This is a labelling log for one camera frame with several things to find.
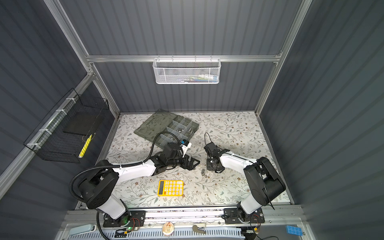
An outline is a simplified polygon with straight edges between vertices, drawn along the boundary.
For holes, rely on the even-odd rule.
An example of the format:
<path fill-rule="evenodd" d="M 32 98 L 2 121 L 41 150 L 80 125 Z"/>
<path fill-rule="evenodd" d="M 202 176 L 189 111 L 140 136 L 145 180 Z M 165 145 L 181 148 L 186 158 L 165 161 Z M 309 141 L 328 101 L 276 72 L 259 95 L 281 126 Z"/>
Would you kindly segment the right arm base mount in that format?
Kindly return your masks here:
<path fill-rule="evenodd" d="M 263 224 L 265 223 L 262 208 L 256 209 L 251 214 L 247 214 L 240 208 L 224 208 L 221 218 L 227 225 L 230 224 Z"/>

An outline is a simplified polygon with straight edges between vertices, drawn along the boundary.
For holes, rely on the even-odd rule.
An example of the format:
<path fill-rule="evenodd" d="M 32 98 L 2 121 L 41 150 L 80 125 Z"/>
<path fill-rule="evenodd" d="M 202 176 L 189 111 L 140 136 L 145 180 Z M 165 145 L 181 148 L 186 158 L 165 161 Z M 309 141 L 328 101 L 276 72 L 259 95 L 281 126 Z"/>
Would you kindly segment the green transparent organizer box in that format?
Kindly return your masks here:
<path fill-rule="evenodd" d="M 157 110 L 134 133 L 150 142 L 160 132 L 172 133 L 171 135 L 160 135 L 156 139 L 155 145 L 163 149 L 169 142 L 176 142 L 177 140 L 190 141 L 198 129 L 199 124 L 188 118 L 165 110 Z"/>

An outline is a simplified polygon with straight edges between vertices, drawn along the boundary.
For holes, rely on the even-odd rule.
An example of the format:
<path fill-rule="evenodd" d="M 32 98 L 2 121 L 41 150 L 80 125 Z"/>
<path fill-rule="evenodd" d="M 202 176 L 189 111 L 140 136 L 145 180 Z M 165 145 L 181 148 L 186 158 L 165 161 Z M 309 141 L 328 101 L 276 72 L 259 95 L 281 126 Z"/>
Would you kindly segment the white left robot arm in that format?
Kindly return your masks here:
<path fill-rule="evenodd" d="M 153 154 L 143 161 L 124 165 L 100 161 L 95 167 L 79 174 L 85 178 L 78 184 L 82 201 L 88 209 L 96 209 L 117 220 L 130 215 L 122 200 L 114 195 L 120 183 L 161 174 L 167 170 L 181 167 L 191 171 L 200 161 L 187 155 L 191 143 L 168 143 L 163 151 Z"/>

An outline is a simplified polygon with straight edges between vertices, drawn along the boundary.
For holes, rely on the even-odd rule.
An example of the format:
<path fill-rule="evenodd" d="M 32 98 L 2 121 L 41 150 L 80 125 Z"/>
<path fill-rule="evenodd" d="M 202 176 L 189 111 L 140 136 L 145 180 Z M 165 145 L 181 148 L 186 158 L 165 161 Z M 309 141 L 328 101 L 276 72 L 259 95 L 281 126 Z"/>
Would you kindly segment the blue toy brick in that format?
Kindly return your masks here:
<path fill-rule="evenodd" d="M 290 235 L 295 235 L 295 236 L 300 236 L 300 237 L 304 235 L 302 229 L 299 228 L 299 227 L 294 227 L 294 226 L 288 226 L 287 225 L 286 226 L 286 231 Z"/>

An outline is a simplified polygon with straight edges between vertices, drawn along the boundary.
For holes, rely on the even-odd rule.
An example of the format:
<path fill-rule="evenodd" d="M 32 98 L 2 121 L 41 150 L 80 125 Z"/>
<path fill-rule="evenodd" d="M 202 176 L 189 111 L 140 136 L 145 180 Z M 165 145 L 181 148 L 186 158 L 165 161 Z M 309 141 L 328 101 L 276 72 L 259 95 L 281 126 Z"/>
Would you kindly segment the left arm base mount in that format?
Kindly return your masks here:
<path fill-rule="evenodd" d="M 104 214 L 104 228 L 138 228 L 144 225 L 146 211 L 129 211 L 117 219 L 113 219 L 108 214 Z"/>

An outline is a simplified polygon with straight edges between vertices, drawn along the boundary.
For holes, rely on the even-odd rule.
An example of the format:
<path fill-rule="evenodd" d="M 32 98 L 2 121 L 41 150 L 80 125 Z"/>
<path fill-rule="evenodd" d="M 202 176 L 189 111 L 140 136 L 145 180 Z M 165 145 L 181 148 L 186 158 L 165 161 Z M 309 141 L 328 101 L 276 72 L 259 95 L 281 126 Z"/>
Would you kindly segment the yellow marker in basket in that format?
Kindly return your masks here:
<path fill-rule="evenodd" d="M 90 136 L 87 138 L 87 140 L 85 141 L 85 144 L 83 145 L 83 148 L 81 149 L 81 151 L 80 151 L 80 153 L 79 153 L 79 156 L 78 156 L 79 159 L 81 159 L 81 158 L 84 157 L 84 155 L 85 155 L 85 153 L 86 153 L 86 151 L 87 151 L 87 149 L 88 149 L 88 147 L 89 147 L 89 145 L 90 145 L 92 139 L 93 139 L 93 135 L 90 135 Z"/>

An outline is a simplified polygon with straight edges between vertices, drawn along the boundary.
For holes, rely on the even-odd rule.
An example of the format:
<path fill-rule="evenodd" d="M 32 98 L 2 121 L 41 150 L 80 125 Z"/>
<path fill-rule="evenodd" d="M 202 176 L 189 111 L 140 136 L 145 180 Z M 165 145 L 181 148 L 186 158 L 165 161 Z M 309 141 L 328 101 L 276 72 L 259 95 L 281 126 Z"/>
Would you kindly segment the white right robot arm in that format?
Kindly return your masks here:
<path fill-rule="evenodd" d="M 215 173 L 226 169 L 243 174 L 247 180 L 250 193 L 238 204 L 238 215 L 249 216 L 286 190 L 286 185 L 270 160 L 265 157 L 250 159 L 220 149 L 214 143 L 208 143 L 204 150 L 208 155 L 207 168 Z"/>

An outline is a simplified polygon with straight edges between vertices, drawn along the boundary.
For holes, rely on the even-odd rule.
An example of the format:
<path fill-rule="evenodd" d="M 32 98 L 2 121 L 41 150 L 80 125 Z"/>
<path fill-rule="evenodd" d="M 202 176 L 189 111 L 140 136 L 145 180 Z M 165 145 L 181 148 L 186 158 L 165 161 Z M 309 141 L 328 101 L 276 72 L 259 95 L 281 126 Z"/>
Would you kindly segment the yellow calculator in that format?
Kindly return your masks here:
<path fill-rule="evenodd" d="M 179 180 L 160 180 L 157 195 L 159 197 L 181 197 L 184 194 L 184 182 Z"/>

